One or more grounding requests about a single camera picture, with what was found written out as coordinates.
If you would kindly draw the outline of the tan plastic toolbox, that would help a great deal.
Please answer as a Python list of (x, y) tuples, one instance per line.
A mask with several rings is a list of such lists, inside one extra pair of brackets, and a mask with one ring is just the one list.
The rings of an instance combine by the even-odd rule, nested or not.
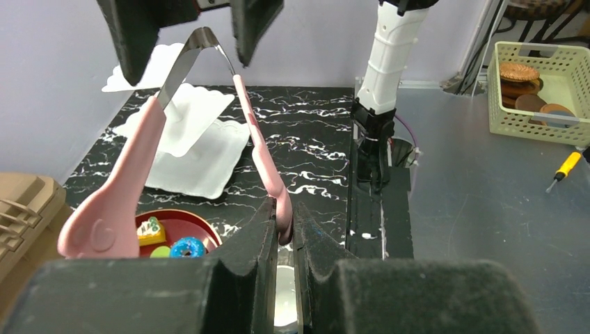
[(1, 319), (31, 276), (57, 260), (57, 237), (72, 214), (66, 190), (53, 178), (1, 173)]

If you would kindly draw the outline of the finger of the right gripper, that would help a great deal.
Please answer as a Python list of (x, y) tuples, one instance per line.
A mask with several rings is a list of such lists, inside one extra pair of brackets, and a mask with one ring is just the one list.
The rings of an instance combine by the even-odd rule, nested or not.
[(97, 0), (109, 27), (123, 77), (131, 86), (142, 79), (159, 38), (168, 26), (197, 20), (192, 0)]
[(283, 6), (283, 0), (230, 0), (237, 56), (244, 67), (250, 65), (259, 41)]

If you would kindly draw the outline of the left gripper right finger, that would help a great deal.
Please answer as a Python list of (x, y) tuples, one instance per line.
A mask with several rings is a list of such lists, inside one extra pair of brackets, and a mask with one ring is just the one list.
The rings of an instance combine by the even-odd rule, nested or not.
[(300, 333), (538, 333), (512, 275), (489, 261), (378, 260), (340, 246), (294, 209)]

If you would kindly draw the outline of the red round tray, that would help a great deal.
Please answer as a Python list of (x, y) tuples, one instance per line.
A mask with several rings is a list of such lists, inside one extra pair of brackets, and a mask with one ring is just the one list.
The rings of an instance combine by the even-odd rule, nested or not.
[(205, 219), (180, 209), (158, 209), (144, 212), (136, 216), (136, 226), (139, 227), (142, 222), (152, 216), (157, 218), (164, 227), (166, 240), (158, 244), (141, 246), (141, 257), (149, 257), (155, 249), (161, 246), (171, 248), (176, 241), (184, 237), (195, 237), (201, 240), (208, 253), (222, 244), (217, 231)]

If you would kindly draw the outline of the white tiered cake stand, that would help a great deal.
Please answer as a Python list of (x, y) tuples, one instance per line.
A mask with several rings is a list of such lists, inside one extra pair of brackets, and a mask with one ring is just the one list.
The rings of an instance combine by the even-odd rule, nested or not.
[(250, 131), (246, 124), (219, 116), (234, 95), (182, 83), (166, 107), (170, 119), (145, 186), (188, 196), (221, 196)]

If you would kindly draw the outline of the pink handled metal tongs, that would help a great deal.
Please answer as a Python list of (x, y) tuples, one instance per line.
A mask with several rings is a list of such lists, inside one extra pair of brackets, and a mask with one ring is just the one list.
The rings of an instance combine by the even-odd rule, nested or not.
[[(164, 109), (199, 53), (206, 48), (224, 52), (208, 26), (197, 28), (189, 35), (160, 92), (150, 97), (140, 110), (138, 127), (127, 139), (111, 174), (63, 225), (57, 239), (60, 255), (65, 258), (139, 256), (135, 213), (164, 130)], [(238, 74), (233, 74), (232, 79), (253, 140), (253, 161), (268, 195), (276, 201), (278, 241), (286, 245), (292, 240), (292, 202), (260, 131), (243, 79)]]

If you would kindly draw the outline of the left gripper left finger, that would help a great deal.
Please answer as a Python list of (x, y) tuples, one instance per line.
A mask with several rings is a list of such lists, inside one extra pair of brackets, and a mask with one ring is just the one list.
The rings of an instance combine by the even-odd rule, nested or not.
[(2, 333), (272, 333), (276, 202), (199, 258), (56, 260), (41, 267)]

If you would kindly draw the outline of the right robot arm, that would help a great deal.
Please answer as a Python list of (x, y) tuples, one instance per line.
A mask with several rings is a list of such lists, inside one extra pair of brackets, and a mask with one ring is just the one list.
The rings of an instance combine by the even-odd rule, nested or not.
[[(159, 31), (196, 21), (205, 11), (229, 7), (242, 65), (284, 5), (283, 1), (98, 1), (109, 26), (122, 76), (131, 86), (142, 79)], [(387, 144), (394, 134), (397, 90), (417, 32), (435, 1), (380, 1), (378, 21), (364, 80), (351, 117), (363, 130), (358, 179), (381, 190), (389, 181)]]

